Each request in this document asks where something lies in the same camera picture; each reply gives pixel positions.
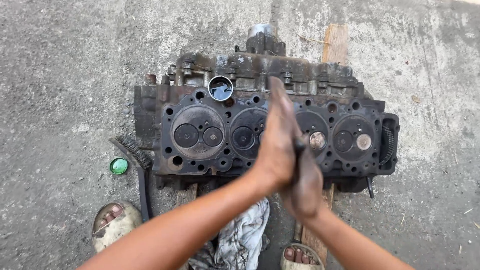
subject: twig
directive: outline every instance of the twig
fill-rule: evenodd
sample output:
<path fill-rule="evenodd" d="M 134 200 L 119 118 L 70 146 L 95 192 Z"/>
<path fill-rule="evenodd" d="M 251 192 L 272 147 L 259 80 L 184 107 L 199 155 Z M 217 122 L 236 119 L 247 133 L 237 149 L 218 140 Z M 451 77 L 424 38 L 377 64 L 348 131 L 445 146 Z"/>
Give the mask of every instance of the twig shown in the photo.
<path fill-rule="evenodd" d="M 303 37 L 303 36 L 300 36 L 299 34 L 297 34 L 300 38 L 303 38 L 305 40 L 308 40 L 308 41 L 315 41 L 315 42 L 320 42 L 322 44 L 327 44 L 327 45 L 330 45 L 330 43 L 328 42 L 325 42 L 325 41 L 322 41 L 322 40 L 317 40 L 317 39 L 313 39 L 313 38 L 309 38 L 309 37 Z"/>

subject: sandal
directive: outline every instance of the sandal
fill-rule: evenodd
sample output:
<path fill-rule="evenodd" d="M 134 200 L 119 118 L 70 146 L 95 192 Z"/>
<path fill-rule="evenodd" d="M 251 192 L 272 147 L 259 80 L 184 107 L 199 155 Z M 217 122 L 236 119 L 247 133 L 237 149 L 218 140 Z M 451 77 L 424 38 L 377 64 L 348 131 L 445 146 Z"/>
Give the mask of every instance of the sandal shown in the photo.
<path fill-rule="evenodd" d="M 298 263 L 285 258 L 285 251 L 287 248 L 300 249 L 303 254 L 312 258 L 318 264 Z M 310 247 L 298 243 L 291 243 L 282 252 L 282 258 L 280 259 L 280 268 L 282 270 L 325 270 L 325 266 L 320 260 L 320 256 Z"/>
<path fill-rule="evenodd" d="M 112 208 L 115 205 L 122 207 L 121 213 L 108 222 L 105 220 L 106 216 L 112 213 Z M 93 222 L 92 242 L 95 251 L 97 253 L 102 251 L 141 224 L 142 215 L 131 203 L 123 200 L 107 203 L 96 213 Z"/>

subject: dirty rag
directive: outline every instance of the dirty rag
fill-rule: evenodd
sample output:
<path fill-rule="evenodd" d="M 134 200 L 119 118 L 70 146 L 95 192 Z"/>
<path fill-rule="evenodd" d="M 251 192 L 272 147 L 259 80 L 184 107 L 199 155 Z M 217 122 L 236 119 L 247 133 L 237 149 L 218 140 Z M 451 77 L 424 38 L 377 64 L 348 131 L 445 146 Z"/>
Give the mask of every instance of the dirty rag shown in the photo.
<path fill-rule="evenodd" d="M 220 230 L 216 249 L 212 241 L 208 241 L 188 263 L 194 270 L 257 269 L 269 215 L 268 200 L 264 198 Z"/>

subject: bolt hole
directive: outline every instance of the bolt hole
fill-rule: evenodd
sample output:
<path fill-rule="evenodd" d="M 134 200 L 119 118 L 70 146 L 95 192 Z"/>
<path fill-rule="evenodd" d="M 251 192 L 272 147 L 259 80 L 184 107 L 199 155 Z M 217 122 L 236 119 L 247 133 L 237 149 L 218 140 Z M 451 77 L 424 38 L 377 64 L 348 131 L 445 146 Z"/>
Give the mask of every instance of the bolt hole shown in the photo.
<path fill-rule="evenodd" d="M 334 113 L 336 112 L 336 105 L 335 104 L 330 104 L 327 107 L 329 113 Z"/>
<path fill-rule="evenodd" d="M 172 159 L 172 163 L 175 166 L 180 166 L 183 163 L 183 159 L 179 156 L 174 156 Z"/>
<path fill-rule="evenodd" d="M 233 104 L 235 104 L 235 100 L 233 98 L 229 98 L 223 102 L 223 105 L 225 105 L 227 108 L 232 107 Z"/>
<path fill-rule="evenodd" d="M 198 99 L 198 100 L 201 100 L 202 98 L 205 97 L 205 94 L 203 92 L 197 92 L 195 94 L 195 97 Z"/>

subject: concrete ground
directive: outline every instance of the concrete ground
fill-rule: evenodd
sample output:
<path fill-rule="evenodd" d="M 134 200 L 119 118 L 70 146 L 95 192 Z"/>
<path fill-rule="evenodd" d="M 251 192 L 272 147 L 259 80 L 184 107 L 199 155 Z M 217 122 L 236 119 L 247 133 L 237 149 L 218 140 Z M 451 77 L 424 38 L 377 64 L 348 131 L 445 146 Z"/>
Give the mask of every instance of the concrete ground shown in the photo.
<path fill-rule="evenodd" d="M 375 200 L 336 194 L 334 211 L 415 268 L 478 269 L 480 5 L 442 0 L 3 0 L 0 268 L 73 269 L 90 258 L 99 207 L 138 205 L 136 173 L 108 171 L 120 152 L 107 138 L 133 131 L 122 113 L 133 86 L 183 52 L 244 46 L 265 22 L 289 56 L 311 61 L 322 45 L 297 34 L 322 39 L 329 23 L 348 23 L 348 64 L 400 117 L 395 174 L 375 178 Z M 155 213 L 175 198 L 154 191 Z M 293 220 L 270 199 L 259 269 L 278 269 L 291 240 Z M 339 265 L 330 257 L 328 267 Z"/>

